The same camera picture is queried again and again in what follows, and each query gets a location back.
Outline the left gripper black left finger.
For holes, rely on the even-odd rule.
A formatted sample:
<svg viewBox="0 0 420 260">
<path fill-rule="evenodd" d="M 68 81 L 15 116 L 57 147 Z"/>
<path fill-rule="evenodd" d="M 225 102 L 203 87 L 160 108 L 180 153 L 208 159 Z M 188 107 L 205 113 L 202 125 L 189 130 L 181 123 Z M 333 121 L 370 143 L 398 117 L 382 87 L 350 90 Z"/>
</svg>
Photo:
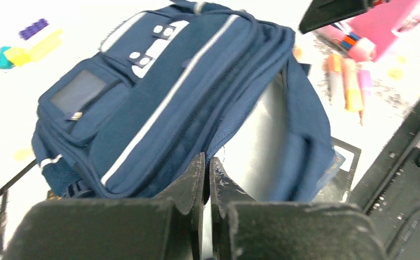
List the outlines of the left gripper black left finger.
<svg viewBox="0 0 420 260">
<path fill-rule="evenodd" d="M 25 215 L 4 259 L 200 259 L 205 155 L 151 199 L 46 200 Z"/>
</svg>

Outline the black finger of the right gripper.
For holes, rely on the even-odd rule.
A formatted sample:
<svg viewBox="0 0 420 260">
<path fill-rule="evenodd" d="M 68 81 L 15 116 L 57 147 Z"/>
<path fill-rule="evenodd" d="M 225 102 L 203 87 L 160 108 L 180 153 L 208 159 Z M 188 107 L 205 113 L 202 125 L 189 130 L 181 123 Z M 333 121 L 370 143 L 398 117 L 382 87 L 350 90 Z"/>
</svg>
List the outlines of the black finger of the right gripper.
<svg viewBox="0 0 420 260">
<path fill-rule="evenodd" d="M 390 0 L 313 0 L 299 24 L 302 34 L 368 12 Z"/>
</svg>

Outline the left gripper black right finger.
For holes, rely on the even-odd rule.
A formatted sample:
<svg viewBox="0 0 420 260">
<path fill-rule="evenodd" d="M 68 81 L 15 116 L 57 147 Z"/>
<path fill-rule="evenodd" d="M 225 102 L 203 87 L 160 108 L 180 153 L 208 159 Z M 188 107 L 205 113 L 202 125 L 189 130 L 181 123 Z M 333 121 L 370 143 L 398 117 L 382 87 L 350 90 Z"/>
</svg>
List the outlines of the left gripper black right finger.
<svg viewBox="0 0 420 260">
<path fill-rule="evenodd" d="M 257 201 L 209 165 L 216 259 L 387 259 L 369 217 L 355 205 Z"/>
</svg>

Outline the navy blue student backpack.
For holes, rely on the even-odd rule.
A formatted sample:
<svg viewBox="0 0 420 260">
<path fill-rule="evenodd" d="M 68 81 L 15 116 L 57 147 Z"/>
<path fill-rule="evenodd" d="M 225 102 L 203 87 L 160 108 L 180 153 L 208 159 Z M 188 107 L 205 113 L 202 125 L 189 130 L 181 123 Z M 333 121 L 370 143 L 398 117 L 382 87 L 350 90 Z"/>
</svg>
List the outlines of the navy blue student backpack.
<svg viewBox="0 0 420 260">
<path fill-rule="evenodd" d="M 56 195 L 153 197 L 199 153 L 213 157 L 270 83 L 284 116 L 270 200 L 311 200 L 332 178 L 330 123 L 293 56 L 291 28 L 176 1 L 113 31 L 38 100 L 32 148 Z"/>
</svg>

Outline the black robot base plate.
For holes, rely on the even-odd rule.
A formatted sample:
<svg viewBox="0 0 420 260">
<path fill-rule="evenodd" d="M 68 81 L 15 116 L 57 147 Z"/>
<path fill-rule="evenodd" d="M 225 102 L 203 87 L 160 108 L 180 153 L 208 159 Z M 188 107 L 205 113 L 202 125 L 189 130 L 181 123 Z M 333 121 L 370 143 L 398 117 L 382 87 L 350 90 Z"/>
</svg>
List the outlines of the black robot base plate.
<svg viewBox="0 0 420 260">
<path fill-rule="evenodd" d="M 420 259 L 420 100 L 353 189 L 390 259 Z"/>
</svg>

